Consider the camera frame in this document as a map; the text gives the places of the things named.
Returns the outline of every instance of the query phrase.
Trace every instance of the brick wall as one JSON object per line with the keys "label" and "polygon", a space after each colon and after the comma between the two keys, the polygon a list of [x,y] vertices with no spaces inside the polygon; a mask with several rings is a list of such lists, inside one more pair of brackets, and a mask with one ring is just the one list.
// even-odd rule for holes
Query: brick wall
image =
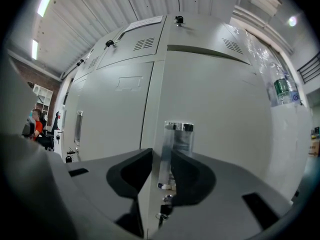
{"label": "brick wall", "polygon": [[53,78],[35,70],[34,68],[24,64],[23,62],[12,58],[12,61],[15,63],[18,71],[20,72],[21,76],[24,78],[26,82],[33,82],[35,85],[39,85],[41,87],[44,87],[50,91],[53,91],[50,106],[49,106],[49,112],[48,112],[48,126],[52,126],[53,122],[53,115],[55,103],[57,99],[57,95],[60,89],[61,83],[57,80],[54,80]]}

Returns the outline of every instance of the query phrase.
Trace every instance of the red shirt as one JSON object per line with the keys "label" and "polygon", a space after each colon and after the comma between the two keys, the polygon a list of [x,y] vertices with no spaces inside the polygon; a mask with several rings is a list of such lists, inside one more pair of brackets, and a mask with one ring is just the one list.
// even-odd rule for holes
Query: red shirt
{"label": "red shirt", "polygon": [[42,125],[42,123],[40,121],[35,121],[35,130],[34,131],[38,131],[39,133],[42,133],[44,126]]}

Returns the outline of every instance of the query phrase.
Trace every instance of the ventilation grille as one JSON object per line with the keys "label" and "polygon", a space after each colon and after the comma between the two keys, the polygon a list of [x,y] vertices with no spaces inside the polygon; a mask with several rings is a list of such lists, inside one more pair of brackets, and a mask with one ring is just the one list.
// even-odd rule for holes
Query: ventilation grille
{"label": "ventilation grille", "polygon": [[243,54],[243,52],[241,51],[239,45],[236,42],[232,42],[229,41],[227,39],[222,38],[222,40],[224,41],[224,44],[227,48],[229,48],[230,50],[233,50],[235,52],[238,52],[240,54]]}
{"label": "ventilation grille", "polygon": [[90,63],[90,65],[89,65],[88,69],[90,69],[90,68],[92,68],[94,65],[96,65],[96,63],[97,63],[98,59],[99,59],[99,56],[98,56],[98,57],[96,57],[96,58],[94,58],[94,59],[91,61],[91,63]]}
{"label": "ventilation grille", "polygon": [[133,50],[136,51],[136,50],[140,50],[140,49],[144,49],[144,48],[150,48],[153,46],[154,41],[155,41],[154,37],[140,40],[140,41],[136,42]]}

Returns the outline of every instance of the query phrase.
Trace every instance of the water bottle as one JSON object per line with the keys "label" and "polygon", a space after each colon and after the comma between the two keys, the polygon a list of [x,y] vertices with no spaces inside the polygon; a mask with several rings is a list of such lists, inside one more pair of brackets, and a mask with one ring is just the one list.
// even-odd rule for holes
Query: water bottle
{"label": "water bottle", "polygon": [[271,75],[273,80],[273,85],[275,87],[276,95],[278,98],[278,104],[288,104],[291,103],[290,91],[285,78],[285,74],[282,69],[274,62],[270,63]]}
{"label": "water bottle", "polygon": [[287,71],[284,71],[284,77],[289,88],[291,101],[300,104],[299,92],[295,81],[292,79],[291,75]]}

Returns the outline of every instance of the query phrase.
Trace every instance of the railing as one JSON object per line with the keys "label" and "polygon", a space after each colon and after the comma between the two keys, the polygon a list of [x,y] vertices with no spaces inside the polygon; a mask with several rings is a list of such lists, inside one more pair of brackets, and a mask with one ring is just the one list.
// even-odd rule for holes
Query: railing
{"label": "railing", "polygon": [[306,64],[300,67],[297,70],[304,83],[309,82],[310,80],[314,79],[315,77],[320,75],[320,51],[310,59]]}

